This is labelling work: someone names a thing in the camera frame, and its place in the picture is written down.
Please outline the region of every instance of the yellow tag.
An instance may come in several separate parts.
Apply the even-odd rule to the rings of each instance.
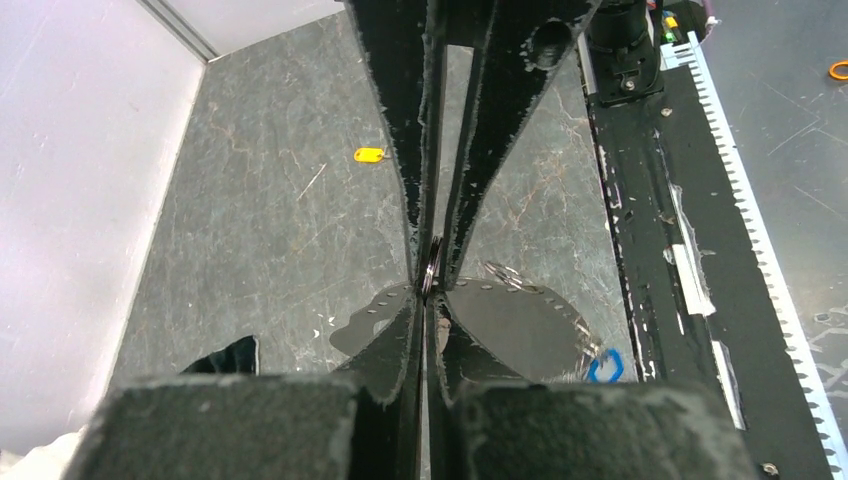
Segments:
[[[361,163],[378,163],[384,156],[382,148],[362,147],[353,154],[353,159]]]

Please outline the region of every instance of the white rack strip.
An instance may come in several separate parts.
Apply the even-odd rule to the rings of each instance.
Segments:
[[[715,85],[710,76],[706,59],[694,32],[689,33],[689,43],[673,47],[662,46],[664,66],[675,68],[687,65],[695,79],[698,88],[701,105],[704,107],[707,120],[710,123],[716,146],[721,154],[727,178],[733,187],[736,197],[736,205],[748,227],[748,236],[757,255],[760,271],[766,281],[769,296],[774,304],[777,317],[780,320],[780,328],[786,341],[786,352],[795,365],[795,373],[804,390],[804,396],[810,406],[810,411],[816,420],[816,428],[821,437],[822,446],[827,454],[834,479],[845,478],[843,475],[848,468],[848,452],[845,449],[845,441],[839,433],[839,426],[830,407],[830,401],[822,385],[810,346],[801,328],[801,322],[789,296],[789,289],[783,279],[783,273],[777,263],[774,249],[769,240],[760,209],[745,174],[742,159],[733,141],[727,117],[719,101]]]

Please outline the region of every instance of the metal disc with holes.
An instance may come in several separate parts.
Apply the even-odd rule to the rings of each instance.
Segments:
[[[330,343],[347,355],[359,352],[394,317],[408,288],[394,285],[378,293],[330,335]],[[455,320],[516,372],[534,381],[574,380],[581,346],[574,325],[581,316],[556,292],[539,291],[460,279],[447,295]]]

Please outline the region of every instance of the white wall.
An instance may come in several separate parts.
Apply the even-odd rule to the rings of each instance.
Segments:
[[[0,5],[0,449],[23,453],[104,393],[203,66],[130,0]]]
[[[221,55],[344,9],[333,0],[165,0]]]

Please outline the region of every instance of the bolt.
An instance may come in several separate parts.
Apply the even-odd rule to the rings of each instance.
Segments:
[[[769,477],[777,477],[780,475],[780,472],[777,471],[777,467],[773,463],[764,463],[760,465],[760,468],[762,468],[763,473]]]

